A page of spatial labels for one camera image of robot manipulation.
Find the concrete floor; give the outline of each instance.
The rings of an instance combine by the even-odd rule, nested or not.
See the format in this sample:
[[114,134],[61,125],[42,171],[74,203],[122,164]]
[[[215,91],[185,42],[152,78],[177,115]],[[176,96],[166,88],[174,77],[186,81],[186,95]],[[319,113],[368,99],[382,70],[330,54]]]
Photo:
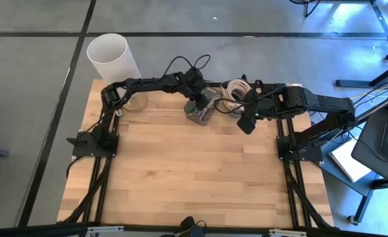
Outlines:
[[[388,23],[388,0],[377,1]],[[81,30],[89,1],[0,1],[0,31]],[[276,0],[136,1],[96,4],[90,32],[383,32],[367,2],[324,1],[309,18],[303,6]],[[65,170],[94,78],[100,78],[85,50],[55,136],[30,224],[54,223],[65,185]],[[0,228],[14,226],[25,189],[66,76],[76,38],[0,38]],[[194,61],[209,53],[206,79],[224,81],[245,73],[251,80],[302,83],[314,93],[346,97],[363,90],[333,87],[337,79],[371,80],[388,69],[387,39],[379,38],[128,38],[142,76],[161,75],[177,55]],[[171,70],[185,70],[176,62]],[[361,113],[367,107],[360,107]],[[359,226],[345,221],[360,196],[324,175],[335,225],[343,230],[388,234],[388,190],[374,192]],[[126,236],[158,236],[136,233]]]

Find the white plastic cup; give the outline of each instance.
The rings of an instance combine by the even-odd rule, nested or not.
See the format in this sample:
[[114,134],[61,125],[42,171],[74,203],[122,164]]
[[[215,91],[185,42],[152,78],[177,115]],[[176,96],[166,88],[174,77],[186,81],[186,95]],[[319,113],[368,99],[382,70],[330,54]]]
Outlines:
[[[128,78],[141,78],[127,40],[119,34],[104,34],[87,47],[87,57],[107,85]],[[118,88],[122,97],[125,90]],[[142,111],[147,106],[146,93],[134,94],[124,108],[131,112]]]

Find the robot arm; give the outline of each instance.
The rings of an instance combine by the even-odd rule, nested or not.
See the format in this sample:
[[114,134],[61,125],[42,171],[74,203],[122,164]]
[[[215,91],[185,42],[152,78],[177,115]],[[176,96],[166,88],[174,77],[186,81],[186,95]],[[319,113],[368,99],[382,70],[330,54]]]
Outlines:
[[244,113],[237,125],[246,134],[255,129],[257,119],[291,119],[307,111],[327,113],[318,124],[278,138],[279,154],[288,160],[321,162],[321,145],[327,142],[321,136],[337,128],[350,130],[357,124],[354,105],[349,98],[315,95],[299,86],[261,85],[260,93],[253,88],[242,101]]
[[[126,93],[121,98],[117,92],[123,88]],[[110,124],[114,111],[125,105],[130,97],[137,92],[163,91],[179,92],[192,101],[196,107],[203,110],[208,105],[208,99],[201,93],[206,88],[206,82],[200,70],[191,67],[186,73],[167,74],[161,78],[133,79],[115,82],[105,87],[101,92],[101,118],[92,132],[79,132],[76,138],[67,138],[74,145],[73,155],[110,157],[116,153],[118,134],[110,132]]]

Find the coiled cable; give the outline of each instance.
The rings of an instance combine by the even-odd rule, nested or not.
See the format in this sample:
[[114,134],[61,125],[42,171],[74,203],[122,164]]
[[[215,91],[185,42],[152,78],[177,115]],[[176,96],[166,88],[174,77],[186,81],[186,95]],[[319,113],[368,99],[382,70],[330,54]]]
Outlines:
[[227,83],[227,86],[220,86],[220,91],[222,92],[222,97],[224,105],[232,111],[233,113],[242,113],[244,111],[243,106],[239,106],[239,103],[234,103],[232,101],[242,101],[245,94],[251,90],[248,82],[242,79],[233,79]]

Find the wooden table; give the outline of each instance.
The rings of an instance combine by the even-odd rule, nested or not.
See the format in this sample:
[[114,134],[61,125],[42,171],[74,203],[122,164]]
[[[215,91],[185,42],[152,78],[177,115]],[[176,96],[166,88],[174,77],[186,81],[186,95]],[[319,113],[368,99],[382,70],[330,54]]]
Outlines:
[[[99,118],[104,87],[102,80],[93,81],[84,130]],[[215,111],[209,124],[200,126],[185,117],[186,102],[178,93],[152,92],[144,111],[124,111],[101,222],[179,226],[191,215],[208,226],[291,228],[276,121],[258,121],[246,135],[235,117]],[[293,122],[296,131],[308,128],[308,113]],[[93,161],[83,158],[71,168],[59,221],[85,196]],[[333,224],[321,170],[310,162],[301,165],[309,200]],[[96,204],[95,198],[90,220]]]

